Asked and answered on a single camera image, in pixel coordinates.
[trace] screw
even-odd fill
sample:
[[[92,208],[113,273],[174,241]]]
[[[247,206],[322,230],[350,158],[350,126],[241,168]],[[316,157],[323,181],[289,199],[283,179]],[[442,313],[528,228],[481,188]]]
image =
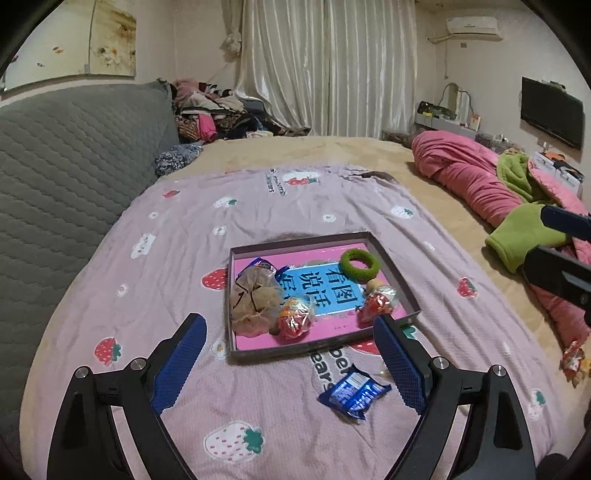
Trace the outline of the screw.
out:
[[[86,375],[88,375],[88,369],[86,367],[80,367],[78,370],[76,370],[76,378],[84,378]]]
[[[132,370],[143,370],[146,366],[145,358],[136,358],[135,360],[131,361],[131,369]]]
[[[449,361],[447,360],[447,358],[438,356],[433,359],[433,365],[435,365],[435,367],[439,370],[445,370],[447,367],[449,367]]]
[[[493,365],[492,366],[492,372],[497,376],[497,377],[504,377],[507,374],[507,370],[505,367],[503,367],[502,365]]]

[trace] red candy wrapper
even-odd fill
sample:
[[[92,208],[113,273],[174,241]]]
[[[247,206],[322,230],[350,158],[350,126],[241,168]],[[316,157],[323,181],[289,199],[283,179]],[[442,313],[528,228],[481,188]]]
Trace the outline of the red candy wrapper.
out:
[[[298,338],[314,323],[314,303],[303,297],[290,297],[281,307],[277,317],[280,335],[287,339]]]
[[[372,323],[380,315],[392,313],[397,306],[396,290],[389,285],[382,285],[365,297],[365,303],[357,312],[357,318],[360,323]]]
[[[572,342],[564,351],[561,367],[569,382],[581,368],[581,361],[585,358],[585,352],[577,341]]]

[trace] candy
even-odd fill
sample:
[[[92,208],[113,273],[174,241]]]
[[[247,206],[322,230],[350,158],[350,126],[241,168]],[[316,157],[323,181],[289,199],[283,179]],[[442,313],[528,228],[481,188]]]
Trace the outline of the candy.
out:
[[[372,323],[380,315],[392,313],[398,303],[396,290],[389,285],[380,285],[365,297],[357,318],[360,323]]]
[[[365,420],[365,413],[373,401],[390,390],[391,385],[380,385],[367,373],[351,365],[347,375],[334,387],[321,393],[318,401],[352,419]]]
[[[289,297],[277,316],[280,335],[287,339],[298,338],[314,323],[314,303],[309,297]]]

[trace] gray quilted headboard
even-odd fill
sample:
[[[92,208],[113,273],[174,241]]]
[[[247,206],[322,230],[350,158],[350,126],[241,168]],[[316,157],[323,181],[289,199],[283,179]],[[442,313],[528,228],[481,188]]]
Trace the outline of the gray quilted headboard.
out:
[[[168,85],[97,85],[0,108],[0,437],[53,310],[178,135]]]

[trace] white curtain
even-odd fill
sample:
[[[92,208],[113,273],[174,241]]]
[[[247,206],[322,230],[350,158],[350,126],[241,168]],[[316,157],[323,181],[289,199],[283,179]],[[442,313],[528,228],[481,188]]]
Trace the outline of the white curtain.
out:
[[[414,0],[245,0],[238,95],[287,127],[378,138],[414,116]]]
[[[285,127],[326,133],[328,69],[319,0],[245,0],[236,92]]]

